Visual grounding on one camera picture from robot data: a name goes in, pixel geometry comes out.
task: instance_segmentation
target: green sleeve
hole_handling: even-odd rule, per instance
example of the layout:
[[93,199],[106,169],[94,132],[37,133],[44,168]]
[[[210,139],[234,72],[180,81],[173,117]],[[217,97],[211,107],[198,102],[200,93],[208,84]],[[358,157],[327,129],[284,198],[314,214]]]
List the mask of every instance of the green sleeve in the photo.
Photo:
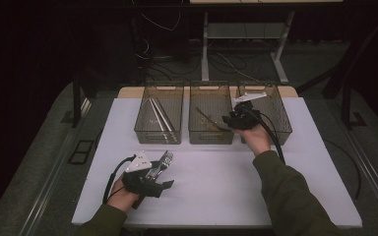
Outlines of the green sleeve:
[[274,151],[256,156],[253,164],[262,179],[262,195],[278,236],[342,235],[309,192],[303,175],[284,165]]
[[94,217],[82,224],[75,235],[118,236],[126,218],[125,212],[110,205],[101,205]]

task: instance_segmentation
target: person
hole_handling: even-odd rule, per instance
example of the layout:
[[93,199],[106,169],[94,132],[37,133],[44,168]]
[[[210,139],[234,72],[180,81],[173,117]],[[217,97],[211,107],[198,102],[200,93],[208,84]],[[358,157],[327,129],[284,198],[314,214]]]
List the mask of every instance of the person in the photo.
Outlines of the person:
[[[262,126],[233,132],[244,138],[255,155],[253,165],[262,180],[262,195],[276,235],[343,235],[309,192],[303,175],[284,165],[271,150],[270,137]],[[120,191],[109,198],[107,205],[100,206],[94,217],[79,227],[76,235],[119,235],[126,212],[138,199],[137,195],[122,187],[120,178],[112,193]]]

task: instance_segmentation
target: human hand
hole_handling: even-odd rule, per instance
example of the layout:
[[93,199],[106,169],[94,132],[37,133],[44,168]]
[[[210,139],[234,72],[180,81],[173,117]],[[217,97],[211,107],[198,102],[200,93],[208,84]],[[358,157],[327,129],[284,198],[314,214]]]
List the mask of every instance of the human hand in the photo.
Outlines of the human hand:
[[125,189],[121,175],[113,184],[107,204],[127,212],[136,200],[138,200],[138,195]]
[[270,150],[270,137],[262,125],[257,125],[251,130],[233,130],[241,135],[248,147],[257,156],[266,150]]

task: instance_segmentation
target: dark floor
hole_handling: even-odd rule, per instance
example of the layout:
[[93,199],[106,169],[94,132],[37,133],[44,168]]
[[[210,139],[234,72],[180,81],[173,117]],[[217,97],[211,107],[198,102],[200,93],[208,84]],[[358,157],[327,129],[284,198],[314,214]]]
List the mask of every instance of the dark floor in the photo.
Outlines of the dark floor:
[[[257,49],[232,51],[230,47],[210,46],[210,80],[276,81],[277,76],[269,52],[271,42],[256,42]],[[282,63],[289,85],[297,87],[332,68],[343,57],[347,43],[288,44]],[[189,63],[159,57],[158,63],[147,70],[149,80],[184,79],[200,80],[200,54],[195,50]],[[325,83],[302,93],[326,147],[352,198],[357,191],[357,173],[352,161],[361,153],[356,150],[350,136],[355,138],[378,174],[378,117],[367,106],[360,94],[352,95],[351,111],[358,112],[367,126],[344,128],[340,121],[340,97],[327,100],[321,95]],[[52,109],[37,134],[11,185],[0,202],[0,235],[72,235],[77,226],[71,224],[93,153],[97,137],[103,129],[113,98],[117,91],[101,90],[90,100],[84,118],[76,129],[63,123],[66,113],[72,110],[72,88],[66,87],[55,100]],[[85,165],[67,164],[73,149],[80,140],[94,141],[90,158]],[[378,235],[378,194],[369,178],[362,173],[361,191],[355,203],[363,227],[345,231],[345,235]],[[144,235],[272,235],[272,231],[259,230],[155,230]]]

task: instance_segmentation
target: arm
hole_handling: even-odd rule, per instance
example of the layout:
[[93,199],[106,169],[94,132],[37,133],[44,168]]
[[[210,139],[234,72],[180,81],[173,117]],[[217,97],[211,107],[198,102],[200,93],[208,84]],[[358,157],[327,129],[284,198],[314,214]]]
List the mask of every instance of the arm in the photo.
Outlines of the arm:
[[261,126],[234,132],[243,136],[256,155],[253,165],[262,179],[262,195],[278,236],[342,235],[309,192],[303,175],[285,166],[270,150],[269,137]]
[[81,225],[75,235],[119,235],[127,218],[126,212],[138,199],[137,195],[128,192],[123,186],[122,177],[120,177],[113,185],[107,204],[101,205],[94,217]]

